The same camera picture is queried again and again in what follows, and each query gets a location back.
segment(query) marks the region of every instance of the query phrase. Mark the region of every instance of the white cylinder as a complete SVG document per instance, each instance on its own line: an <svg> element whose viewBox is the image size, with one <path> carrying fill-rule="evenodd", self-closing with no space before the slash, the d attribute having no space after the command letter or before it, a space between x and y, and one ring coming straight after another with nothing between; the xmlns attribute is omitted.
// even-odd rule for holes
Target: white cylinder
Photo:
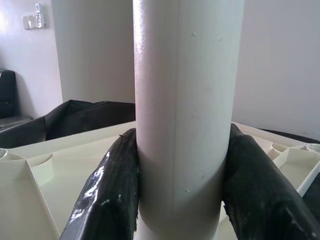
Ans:
<svg viewBox="0 0 320 240"><path fill-rule="evenodd" d="M133 0L139 210L153 239L214 237L243 10L244 0Z"/></svg>

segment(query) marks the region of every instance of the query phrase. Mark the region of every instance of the white column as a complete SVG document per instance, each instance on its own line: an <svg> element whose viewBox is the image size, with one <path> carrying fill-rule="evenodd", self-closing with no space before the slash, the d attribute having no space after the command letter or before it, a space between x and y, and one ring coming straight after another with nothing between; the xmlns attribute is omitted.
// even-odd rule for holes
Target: white column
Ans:
<svg viewBox="0 0 320 240"><path fill-rule="evenodd" d="M154 233L139 240L213 239L243 9L244 0L133 0L137 235Z"/></svg>

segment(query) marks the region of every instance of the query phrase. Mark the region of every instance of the black rubber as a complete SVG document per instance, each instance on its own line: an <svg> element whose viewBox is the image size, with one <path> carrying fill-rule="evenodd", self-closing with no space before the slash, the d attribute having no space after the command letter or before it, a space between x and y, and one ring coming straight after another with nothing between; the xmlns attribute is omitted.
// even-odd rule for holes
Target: black rubber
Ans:
<svg viewBox="0 0 320 240"><path fill-rule="evenodd" d="M238 240L320 239L320 225L295 188L234 124L222 199Z"/></svg>
<svg viewBox="0 0 320 240"><path fill-rule="evenodd" d="M320 223L320 173L304 194L303 201Z"/></svg>
<svg viewBox="0 0 320 240"><path fill-rule="evenodd" d="M137 228L136 130L121 135L87 179L60 240L132 240Z"/></svg>

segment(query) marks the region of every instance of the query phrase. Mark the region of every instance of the cream plastic tray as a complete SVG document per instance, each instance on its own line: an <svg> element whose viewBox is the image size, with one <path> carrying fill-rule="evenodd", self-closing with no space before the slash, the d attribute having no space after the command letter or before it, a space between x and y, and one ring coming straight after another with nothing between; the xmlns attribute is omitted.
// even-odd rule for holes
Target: cream plastic tray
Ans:
<svg viewBox="0 0 320 240"><path fill-rule="evenodd" d="M303 196L320 172L320 153L303 142L237 125ZM134 127L130 122L8 149L0 160L1 239L59 239L88 176L118 135ZM223 207L217 239L237 239Z"/></svg>

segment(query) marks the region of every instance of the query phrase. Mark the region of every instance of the black tarp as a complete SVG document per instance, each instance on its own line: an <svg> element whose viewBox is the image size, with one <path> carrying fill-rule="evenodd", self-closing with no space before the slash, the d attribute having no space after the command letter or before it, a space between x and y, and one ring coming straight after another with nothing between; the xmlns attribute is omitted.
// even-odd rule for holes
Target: black tarp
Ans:
<svg viewBox="0 0 320 240"><path fill-rule="evenodd" d="M45 116L0 132L0 148L16 148L136 120L134 103L69 100Z"/></svg>

